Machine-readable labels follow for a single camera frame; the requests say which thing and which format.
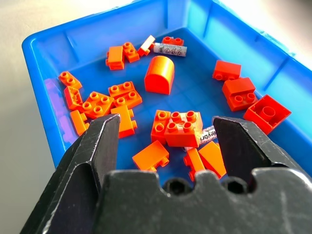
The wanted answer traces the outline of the upside-down red plastic building brick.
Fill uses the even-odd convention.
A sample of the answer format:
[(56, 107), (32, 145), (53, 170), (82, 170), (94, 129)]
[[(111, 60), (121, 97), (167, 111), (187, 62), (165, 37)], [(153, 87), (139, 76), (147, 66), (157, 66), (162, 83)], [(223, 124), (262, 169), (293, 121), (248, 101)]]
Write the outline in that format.
[(250, 106), (243, 118), (255, 123), (266, 135), (282, 123), (291, 111), (269, 95), (263, 96)]

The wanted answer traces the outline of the red stepped toy brick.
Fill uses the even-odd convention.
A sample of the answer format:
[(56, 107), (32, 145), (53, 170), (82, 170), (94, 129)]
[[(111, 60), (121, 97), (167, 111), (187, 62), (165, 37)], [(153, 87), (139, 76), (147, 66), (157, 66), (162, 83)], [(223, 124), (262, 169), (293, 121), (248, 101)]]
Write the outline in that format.
[(232, 112), (248, 109), (258, 101), (250, 78), (227, 80), (222, 86), (222, 92)]

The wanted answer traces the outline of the upside-down orange plastic building brick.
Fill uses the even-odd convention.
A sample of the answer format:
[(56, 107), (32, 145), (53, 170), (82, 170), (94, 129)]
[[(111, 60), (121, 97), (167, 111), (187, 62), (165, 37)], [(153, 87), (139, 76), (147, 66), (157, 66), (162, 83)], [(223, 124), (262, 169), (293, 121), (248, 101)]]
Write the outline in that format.
[(82, 101), (82, 97), (78, 89), (71, 87), (71, 86), (67, 86), (64, 89), (64, 95), (65, 95), (67, 106), (70, 110), (73, 110), (73, 111), (79, 110), (81, 112), (83, 111), (83, 108), (82, 108), (83, 101)]

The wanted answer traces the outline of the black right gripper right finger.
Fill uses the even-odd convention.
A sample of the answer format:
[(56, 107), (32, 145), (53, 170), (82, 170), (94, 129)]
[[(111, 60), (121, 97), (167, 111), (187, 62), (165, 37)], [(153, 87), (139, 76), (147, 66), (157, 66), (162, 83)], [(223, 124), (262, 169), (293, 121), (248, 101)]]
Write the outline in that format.
[(255, 123), (235, 117), (214, 116), (213, 126), (228, 176), (246, 182), (255, 168), (285, 167), (312, 177)]

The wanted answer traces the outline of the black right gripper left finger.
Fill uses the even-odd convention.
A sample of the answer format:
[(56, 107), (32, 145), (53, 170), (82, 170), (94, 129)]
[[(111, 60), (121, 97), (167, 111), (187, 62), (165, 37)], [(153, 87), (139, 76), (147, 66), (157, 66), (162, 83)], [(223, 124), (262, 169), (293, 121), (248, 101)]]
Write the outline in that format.
[(120, 116), (93, 120), (64, 153), (20, 234), (90, 234), (104, 176), (116, 168)]

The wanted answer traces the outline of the blue plastic bin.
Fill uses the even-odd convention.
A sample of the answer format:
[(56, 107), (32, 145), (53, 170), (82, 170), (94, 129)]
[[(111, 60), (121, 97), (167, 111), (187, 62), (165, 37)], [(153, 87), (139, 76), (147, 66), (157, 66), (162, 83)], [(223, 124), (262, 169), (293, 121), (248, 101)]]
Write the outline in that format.
[[(147, 93), (144, 77), (150, 53), (111, 71), (105, 64), (111, 46), (131, 42), (139, 47), (148, 36), (181, 38), (186, 57), (172, 56), (175, 78), (170, 95)], [(93, 91), (108, 94), (112, 85), (131, 81), (143, 102), (134, 108), (135, 134), (119, 141), (117, 168), (135, 169), (133, 156), (151, 142), (157, 110), (198, 111), (204, 127), (214, 116), (243, 117), (232, 112), (222, 93), (222, 82), (213, 79), (220, 59), (242, 66), (241, 74), (256, 87), (256, 95), (269, 95), (291, 115), (270, 133), (312, 176), (312, 70), (264, 32), (256, 31), (213, 0), (141, 0), (126, 6), (77, 19), (27, 37), (22, 50), (39, 112), (58, 165), (76, 141), (64, 99), (61, 72), (68, 71), (81, 84), (86, 99)]]

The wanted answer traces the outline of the red two-stud toy brick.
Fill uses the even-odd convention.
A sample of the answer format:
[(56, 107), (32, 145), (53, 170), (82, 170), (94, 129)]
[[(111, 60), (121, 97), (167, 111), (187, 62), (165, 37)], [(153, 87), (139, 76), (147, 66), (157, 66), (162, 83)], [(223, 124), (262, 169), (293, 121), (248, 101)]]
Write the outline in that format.
[(184, 45), (184, 40), (181, 38), (174, 38), (174, 37), (164, 37), (162, 39), (162, 42), (164, 44), (170, 44), (170, 45), (176, 45), (176, 46), (183, 46)]

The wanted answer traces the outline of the orange arched brick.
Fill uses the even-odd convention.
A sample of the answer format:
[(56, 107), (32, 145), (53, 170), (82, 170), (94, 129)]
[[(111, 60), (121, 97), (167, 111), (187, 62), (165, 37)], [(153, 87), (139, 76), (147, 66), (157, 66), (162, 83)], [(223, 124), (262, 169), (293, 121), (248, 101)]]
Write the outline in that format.
[(169, 95), (175, 77), (175, 65), (165, 56), (151, 59), (144, 78), (145, 90), (151, 93)]

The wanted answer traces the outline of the orange-red four-stud toy brick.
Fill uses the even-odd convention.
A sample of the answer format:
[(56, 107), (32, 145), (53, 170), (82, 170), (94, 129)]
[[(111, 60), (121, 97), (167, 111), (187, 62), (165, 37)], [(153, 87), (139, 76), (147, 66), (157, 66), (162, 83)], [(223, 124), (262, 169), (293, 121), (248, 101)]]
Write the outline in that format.
[(172, 112), (164, 137), (170, 147), (193, 147), (200, 144), (203, 122), (200, 112)]

